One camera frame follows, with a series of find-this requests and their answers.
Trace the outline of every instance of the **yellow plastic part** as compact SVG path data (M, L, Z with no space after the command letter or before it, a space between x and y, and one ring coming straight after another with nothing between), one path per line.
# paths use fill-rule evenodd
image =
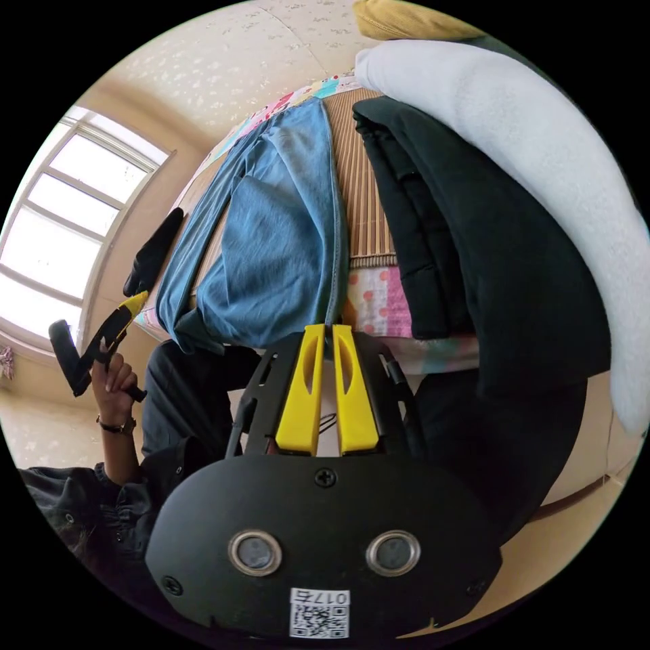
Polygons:
M142 307L144 307L148 297L148 291L137 293L135 296L127 298L120 307L126 307L131 312L131 318L133 319L142 311Z
M286 452L316 455L323 381L325 325L308 325L300 346L276 444Z
M332 330L341 456L350 452L371 451L377 447L379 434L352 338L352 328L334 325Z

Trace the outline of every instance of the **window pane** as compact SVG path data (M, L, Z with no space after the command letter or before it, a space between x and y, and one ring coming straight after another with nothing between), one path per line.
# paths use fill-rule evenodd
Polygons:
M47 174L41 175L28 198L49 212L99 235L106 235L119 212L113 206Z
M21 208L0 261L31 280L83 298L100 244Z
M63 303L29 287L14 282L0 273L0 316L23 329L48 338L52 323L65 319L72 340L79 334L81 308Z
M68 125L58 123L54 127L52 132L47 136L45 142L43 142L41 148L38 150L36 156L34 156L34 159L32 160L29 167L27 168L27 171L25 172L25 176L22 177L22 181L20 182L20 185L16 190L16 195L14 196L14 200L12 201L12 207L9 210L9 214L11 214L14 211L16 204L18 203L18 201L20 201L20 195L27 187L27 183L32 179L32 176L36 173L41 163L47 158L48 154L51 153L54 147L61 141L63 136L66 135L68 131L70 131L70 128L71 127L69 127Z
M98 129L108 133L113 137L116 137L118 140L124 144L128 144L129 147L132 147L136 151L140 152L143 156L149 158L154 163L161 165L167 159L167 154L164 151L154 147L150 142L147 142L144 138L136 135L134 132L123 127L121 124L109 120L103 115L95 115L90 123L93 126L96 126Z
M126 203L145 171L82 135L73 135L51 166Z

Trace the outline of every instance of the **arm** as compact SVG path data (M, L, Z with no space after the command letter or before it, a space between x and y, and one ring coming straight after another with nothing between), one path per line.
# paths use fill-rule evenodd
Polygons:
M137 386L137 377L121 354L114 354L108 371L95 363L92 371L93 392L100 411L100 422L109 427L121 427L131 420L133 400L124 392ZM133 434L111 433L101 428L104 447L104 471L117 485L139 480L139 461L135 453Z

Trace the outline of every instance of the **white blanket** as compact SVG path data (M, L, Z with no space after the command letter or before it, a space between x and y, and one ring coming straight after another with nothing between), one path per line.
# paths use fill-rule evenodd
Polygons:
M628 433L645 429L650 420L650 235L594 128L529 68L462 43L388 41L359 52L355 75L364 87L455 130L557 220L605 305L616 414Z

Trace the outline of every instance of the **black clothing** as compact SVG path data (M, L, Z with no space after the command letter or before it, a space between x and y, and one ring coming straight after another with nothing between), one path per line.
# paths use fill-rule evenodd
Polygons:
M169 249L183 223L183 216L184 212L180 208L174 208L136 253L133 269L124 284L123 293L127 298L154 288Z
M478 381L478 370L430 374L415 401L426 457L473 490L503 545L542 505L569 460L587 381L499 402L479 397Z
M378 97L353 111L395 243L414 336L453 332L461 319L462 275L462 298L479 339L480 394L535 395L607 371L611 343L601 296L542 205L420 110ZM414 242L417 232L423 242Z
M85 528L90 553L106 562L100 579L133 604L171 610L144 563L151 531L172 490L223 458L232 427L227 391L245 388L258 362L253 350L240 347L228 347L223 356L186 355L169 341L154 350L145 379L139 483L116 485L104 463L19 470L54 527Z

